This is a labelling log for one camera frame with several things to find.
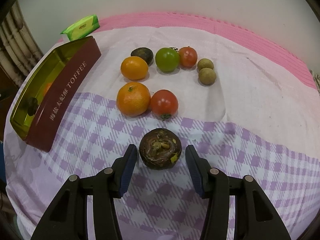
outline green tomato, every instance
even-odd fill
[[[156,54],[156,64],[162,72],[172,72],[179,65],[180,56],[174,49],[162,48]]]

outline curtain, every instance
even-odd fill
[[[16,1],[0,26],[0,67],[20,87],[42,57]]]
[[[317,87],[318,92],[319,92],[319,95],[320,95],[320,76],[319,76],[318,73],[315,73],[312,70],[310,70],[310,73],[311,73],[311,75],[313,77],[313,81],[315,82],[316,87]]]

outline mangosteen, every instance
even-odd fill
[[[151,49],[148,48],[137,48],[131,52],[131,56],[137,56],[142,58],[148,65],[153,60],[153,52]]]
[[[143,163],[153,170],[172,168],[182,151],[180,139],[165,128],[156,128],[145,134],[139,145]]]

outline white wall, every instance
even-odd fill
[[[89,14],[179,11],[226,20],[287,48],[320,73],[320,23],[305,0],[19,0],[43,52]]]

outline tangerine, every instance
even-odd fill
[[[140,57],[125,58],[121,64],[121,73],[130,80],[145,78],[148,73],[148,64]]]
[[[150,92],[144,84],[129,82],[120,88],[116,104],[122,114],[136,116],[148,109],[150,99]]]
[[[47,83],[44,87],[43,96],[48,92],[49,88],[51,87],[52,82]]]

